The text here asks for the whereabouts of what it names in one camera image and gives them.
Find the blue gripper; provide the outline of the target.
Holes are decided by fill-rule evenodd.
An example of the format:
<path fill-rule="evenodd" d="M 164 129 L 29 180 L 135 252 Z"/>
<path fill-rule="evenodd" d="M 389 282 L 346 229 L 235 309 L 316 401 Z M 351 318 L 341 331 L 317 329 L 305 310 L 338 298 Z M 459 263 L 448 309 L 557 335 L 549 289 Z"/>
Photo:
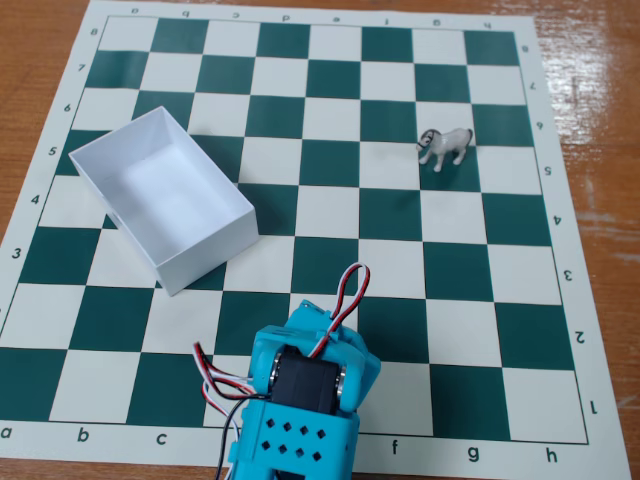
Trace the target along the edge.
<path fill-rule="evenodd" d="M 303 300 L 287 320 L 287 328 L 294 331 L 287 344 L 295 346 L 302 355 L 310 356 L 330 323 L 328 311 Z M 337 365 L 334 384 L 336 409 L 340 411 L 356 411 L 381 370 L 381 361 L 369 352 L 362 336 L 345 326 L 339 326 L 330 334 L 328 343 L 313 360 Z"/>

